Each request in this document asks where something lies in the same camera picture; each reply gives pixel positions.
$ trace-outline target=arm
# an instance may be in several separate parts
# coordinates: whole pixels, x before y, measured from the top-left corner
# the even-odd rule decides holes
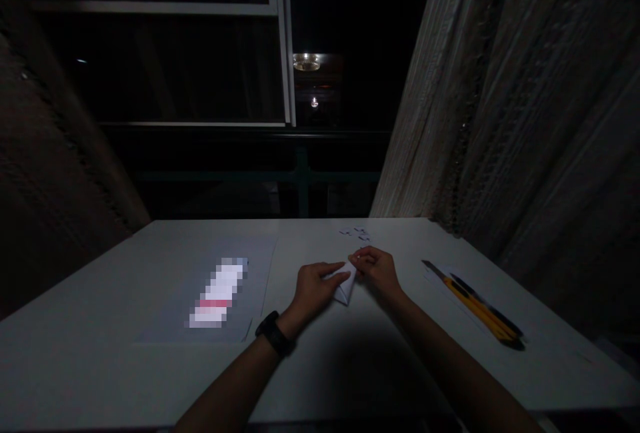
[[[368,246],[349,260],[409,337],[469,431],[542,432],[511,393],[402,291],[389,253]]]
[[[341,268],[340,263],[305,265],[298,272],[295,296],[287,310],[278,317],[278,328],[289,340],[300,332],[328,304],[335,289],[349,273],[329,280],[322,276]],[[240,431],[265,389],[280,357],[269,341],[258,336],[208,387],[175,425],[175,433]]]

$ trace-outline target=window frame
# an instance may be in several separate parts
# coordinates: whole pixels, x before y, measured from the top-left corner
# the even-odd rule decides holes
[[[282,74],[284,122],[171,122],[125,121],[99,122],[100,125],[135,125],[150,127],[286,127],[296,126],[293,84],[293,46],[291,42],[291,0],[268,3],[202,3],[100,0],[31,0],[34,12],[108,13],[144,15],[210,15],[226,17],[277,17]]]

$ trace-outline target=person's left hand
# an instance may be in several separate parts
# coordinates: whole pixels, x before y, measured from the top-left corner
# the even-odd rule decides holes
[[[345,262],[313,263],[304,265],[298,272],[295,295],[288,308],[303,324],[313,320],[331,302],[336,288],[349,278],[349,272],[342,272],[327,280],[323,276],[335,272]]]

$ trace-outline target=folded paper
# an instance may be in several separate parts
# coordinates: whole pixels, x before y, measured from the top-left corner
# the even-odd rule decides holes
[[[353,282],[355,281],[355,271],[356,271],[355,266],[353,266],[351,262],[346,262],[345,266],[340,268],[338,271],[333,272],[330,275],[327,275],[325,277],[325,280],[328,278],[331,278],[334,275],[337,275],[338,273],[342,273],[345,271],[351,274],[349,275],[349,278],[347,278],[345,281],[343,281],[340,284],[340,286],[338,286],[335,293],[333,294],[333,298],[335,300],[338,300],[340,303],[343,303],[348,306],[349,299],[351,298],[351,290],[353,290]]]

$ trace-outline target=finger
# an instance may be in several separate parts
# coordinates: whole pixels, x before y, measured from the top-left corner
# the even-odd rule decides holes
[[[364,274],[371,272],[371,269],[375,266],[374,263],[367,261],[365,257],[356,258],[352,255],[349,257],[349,261],[355,266],[356,270],[360,270]]]
[[[375,248],[375,246],[365,246],[364,248],[360,248],[356,253],[353,254],[353,256],[369,255],[378,260],[385,253],[386,252]]]
[[[329,273],[335,272],[338,268],[342,268],[343,266],[345,266],[345,262],[316,264],[313,272],[317,276],[325,276]]]
[[[361,256],[360,260],[365,261],[367,263],[375,263],[375,258],[373,258],[371,255]]]
[[[337,275],[332,276],[329,280],[327,280],[327,283],[331,287],[331,290],[335,291],[335,289],[340,286],[342,282],[345,282],[350,276],[350,272],[338,273]]]

